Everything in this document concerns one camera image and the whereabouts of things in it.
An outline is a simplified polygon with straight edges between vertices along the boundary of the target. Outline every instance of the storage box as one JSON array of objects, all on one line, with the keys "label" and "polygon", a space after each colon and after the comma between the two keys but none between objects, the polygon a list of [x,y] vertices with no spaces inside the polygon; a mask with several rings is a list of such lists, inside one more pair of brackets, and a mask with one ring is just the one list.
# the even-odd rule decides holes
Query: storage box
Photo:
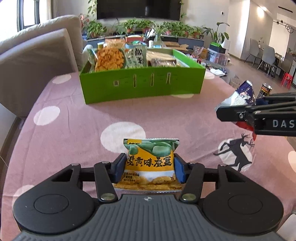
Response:
[{"label": "storage box", "polygon": [[90,70],[88,62],[80,73],[85,103],[200,93],[205,76],[203,66],[177,50],[151,49],[148,51],[171,54],[187,64],[189,68],[145,67],[88,73]]},{"label": "storage box", "polygon": [[216,44],[216,43],[211,43],[210,49],[214,50],[215,52],[218,52],[218,53],[225,53],[226,52],[225,48],[222,48],[220,44]]},{"label": "storage box", "polygon": [[209,61],[220,65],[227,65],[229,54],[218,53],[211,49],[208,49],[208,51],[207,59]]}]

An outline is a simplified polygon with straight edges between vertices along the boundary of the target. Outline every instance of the pink tablecloth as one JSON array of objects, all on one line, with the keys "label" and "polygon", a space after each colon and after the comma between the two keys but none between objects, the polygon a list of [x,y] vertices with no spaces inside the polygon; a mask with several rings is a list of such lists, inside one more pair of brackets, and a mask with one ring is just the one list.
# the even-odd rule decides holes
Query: pink tablecloth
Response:
[{"label": "pink tablecloth", "polygon": [[[206,76],[201,94],[91,105],[84,103],[77,73],[50,81],[23,126],[9,164],[2,199],[2,241],[19,233],[12,204],[21,193],[71,163],[92,167],[114,160],[125,151],[122,141],[128,137],[179,138],[176,152],[185,161],[209,168],[235,163],[232,151],[214,155],[223,143],[235,139],[231,148],[240,150],[243,174],[280,198],[285,220],[296,198],[295,151],[284,137],[258,136],[254,147],[241,145],[250,142],[251,133],[220,122],[214,112],[234,89],[220,78]],[[96,195],[94,184],[85,184],[84,190]]]}]

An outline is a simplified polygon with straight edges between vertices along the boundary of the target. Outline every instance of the yellow snack package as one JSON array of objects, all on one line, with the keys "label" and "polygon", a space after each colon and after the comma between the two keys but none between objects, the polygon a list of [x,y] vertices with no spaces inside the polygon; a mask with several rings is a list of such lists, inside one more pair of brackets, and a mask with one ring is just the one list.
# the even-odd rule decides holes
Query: yellow snack package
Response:
[{"label": "yellow snack package", "polygon": [[128,157],[121,181],[115,188],[149,191],[177,191],[174,151],[179,139],[124,139]]}]

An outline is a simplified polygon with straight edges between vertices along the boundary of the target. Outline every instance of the can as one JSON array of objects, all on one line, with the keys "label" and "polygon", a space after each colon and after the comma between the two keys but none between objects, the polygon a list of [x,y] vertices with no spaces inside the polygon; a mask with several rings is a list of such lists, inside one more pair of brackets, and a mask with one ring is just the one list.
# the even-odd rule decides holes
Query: can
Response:
[{"label": "can", "polygon": [[271,90],[272,90],[272,87],[269,84],[266,84],[266,83],[262,84],[262,87],[259,91],[257,99],[262,98],[264,96],[268,96]]},{"label": "can", "polygon": [[104,43],[98,43],[98,50],[103,49],[104,48]]}]

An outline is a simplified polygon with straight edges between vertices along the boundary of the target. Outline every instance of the television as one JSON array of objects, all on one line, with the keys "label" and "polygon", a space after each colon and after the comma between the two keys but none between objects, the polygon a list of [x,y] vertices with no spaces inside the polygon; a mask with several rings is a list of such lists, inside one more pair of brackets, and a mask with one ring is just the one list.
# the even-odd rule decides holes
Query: television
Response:
[{"label": "television", "polygon": [[180,0],[97,0],[97,19],[163,18],[180,20]]}]

